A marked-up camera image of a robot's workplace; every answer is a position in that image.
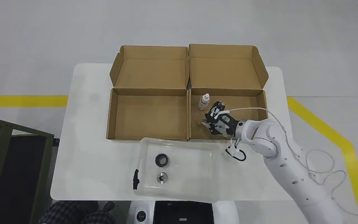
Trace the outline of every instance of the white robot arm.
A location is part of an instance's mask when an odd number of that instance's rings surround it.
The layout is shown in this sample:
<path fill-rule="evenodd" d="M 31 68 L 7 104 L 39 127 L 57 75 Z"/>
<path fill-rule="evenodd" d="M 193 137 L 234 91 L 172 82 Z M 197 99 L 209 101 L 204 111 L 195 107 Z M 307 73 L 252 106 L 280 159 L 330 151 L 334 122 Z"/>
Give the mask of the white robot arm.
<path fill-rule="evenodd" d="M 313 180 L 313 174 L 300 163 L 302 149 L 284 133 L 277 122 L 236 121 L 220 102 L 205 115 L 205 126 L 213 134 L 233 136 L 249 144 L 263 156 L 264 163 L 275 180 L 292 197 L 310 224 L 343 224 L 337 204 L 322 185 Z"/>

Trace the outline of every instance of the yellow floor line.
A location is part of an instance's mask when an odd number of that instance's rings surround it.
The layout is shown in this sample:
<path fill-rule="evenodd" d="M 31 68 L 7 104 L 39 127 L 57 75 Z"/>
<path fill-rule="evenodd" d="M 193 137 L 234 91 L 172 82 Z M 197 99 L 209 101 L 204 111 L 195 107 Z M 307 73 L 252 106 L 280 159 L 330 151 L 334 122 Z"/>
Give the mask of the yellow floor line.
<path fill-rule="evenodd" d="M 294 98 L 287 97 L 287 102 L 290 110 L 342 150 L 356 203 L 358 205 L 358 160 L 353 144 L 324 121 L 320 120 L 316 115 L 307 110 Z"/>
<path fill-rule="evenodd" d="M 0 96 L 0 107 L 65 107 L 68 96 Z"/>

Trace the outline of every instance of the cardboard box lid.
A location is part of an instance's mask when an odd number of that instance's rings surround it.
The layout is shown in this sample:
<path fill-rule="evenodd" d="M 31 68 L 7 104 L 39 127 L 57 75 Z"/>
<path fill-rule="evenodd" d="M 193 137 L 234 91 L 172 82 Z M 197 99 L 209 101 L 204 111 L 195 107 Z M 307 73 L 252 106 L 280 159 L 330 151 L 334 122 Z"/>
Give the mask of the cardboard box lid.
<path fill-rule="evenodd" d="M 185 46 L 122 46 L 110 77 L 115 88 L 186 89 L 189 53 Z"/>
<path fill-rule="evenodd" d="M 192 88 L 263 89 L 269 75 L 255 46 L 190 44 Z"/>

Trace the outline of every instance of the black shoe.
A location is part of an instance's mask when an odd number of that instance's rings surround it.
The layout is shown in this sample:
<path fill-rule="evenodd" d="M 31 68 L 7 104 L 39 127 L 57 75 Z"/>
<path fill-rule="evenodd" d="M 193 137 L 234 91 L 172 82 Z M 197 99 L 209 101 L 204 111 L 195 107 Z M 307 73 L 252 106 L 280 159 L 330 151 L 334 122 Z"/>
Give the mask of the black shoe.
<path fill-rule="evenodd" d="M 106 211 L 109 212 L 110 210 L 114 209 L 114 205 L 115 205 L 115 203 L 112 202 L 112 201 L 107 202 L 107 203 L 105 204 L 105 206 L 103 206 L 103 210 L 106 210 Z"/>

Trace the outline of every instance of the white cable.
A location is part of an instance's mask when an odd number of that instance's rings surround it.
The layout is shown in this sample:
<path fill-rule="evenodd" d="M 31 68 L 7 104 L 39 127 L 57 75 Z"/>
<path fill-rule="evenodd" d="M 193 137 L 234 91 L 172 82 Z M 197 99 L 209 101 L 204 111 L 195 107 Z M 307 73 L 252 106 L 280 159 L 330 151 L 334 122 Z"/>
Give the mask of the white cable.
<path fill-rule="evenodd" d="M 331 190 L 331 198 L 332 198 L 332 199 L 334 200 L 334 202 L 338 205 L 338 207 L 339 207 L 340 209 L 342 209 L 344 212 L 346 212 L 346 213 L 348 213 L 348 214 L 351 214 L 351 215 L 353 215 L 353 216 L 358 216 L 357 213 L 352 213 L 352 212 L 349 212 L 349 211 L 345 210 L 345 209 L 335 200 L 335 197 L 333 196 L 333 193 L 335 192 L 335 190 L 336 190 L 338 187 L 340 187 L 340 186 L 343 184 L 343 182 L 346 180 L 346 178 L 347 178 L 347 173 L 346 173 L 344 170 L 336 170 L 336 171 L 333 171 L 333 172 L 332 172 L 332 170 L 335 168 L 336 162 L 335 162 L 335 160 L 334 160 L 334 158 L 333 158 L 333 156 L 332 156 L 331 154 L 329 154 L 329 153 L 326 152 L 326 151 L 318 150 L 318 149 L 309 150 L 309 151 L 307 152 L 307 154 L 305 155 L 305 163 L 306 163 L 306 165 L 304 165 L 304 164 L 298 159 L 299 156 L 297 156 L 297 154 L 296 154 L 296 153 L 293 151 L 293 149 L 291 148 L 290 143 L 289 143 L 289 140 L 288 140 L 288 137 L 287 137 L 287 131 L 285 130 L 284 126 L 281 124 L 281 122 L 278 120 L 278 118 L 277 118 L 276 116 L 274 116 L 274 114 L 273 114 L 272 112 L 270 112 L 269 110 L 267 110 L 266 108 L 236 108 L 236 109 L 231 109 L 231 110 L 223 110 L 223 111 L 218 112 L 218 114 L 215 116 L 215 119 L 217 119 L 220 114 L 229 114 L 230 111 L 235 111 L 235 110 L 266 110 L 270 115 L 272 115 L 272 116 L 275 118 L 275 120 L 278 122 L 278 124 L 281 126 L 281 129 L 284 131 L 285 138 L 286 138 L 286 143 L 287 143 L 289 149 L 291 150 L 292 154 L 293 154 L 294 157 L 300 162 L 300 164 L 301 164 L 304 168 L 306 168 L 307 171 L 308 171 L 310 174 L 311 174 L 311 172 L 316 173 L 316 174 L 328 174 L 328 175 L 323 179 L 322 183 L 317 182 L 317 181 L 315 180 L 315 178 L 314 178 L 314 177 L 311 177 L 311 175 L 310 175 L 310 178 L 311 178 L 316 184 L 318 184 L 318 185 L 324 185 L 328 177 L 330 177 L 331 175 L 333 175 L 333 174 L 335 174 L 335 173 L 342 172 L 342 173 L 344 174 L 344 178 L 343 178 L 343 180 L 342 180 L 339 184 L 337 184 L 337 185 Z M 309 155 L 312 151 L 318 151 L 318 152 L 322 152 L 322 153 L 327 154 L 327 155 L 332 159 L 332 166 L 331 166 L 331 168 L 330 168 L 329 170 L 327 170 L 327 171 L 311 170 L 311 169 L 309 168 L 309 166 L 308 166 L 308 159 L 307 159 L 307 157 L 308 157 L 308 155 Z"/>

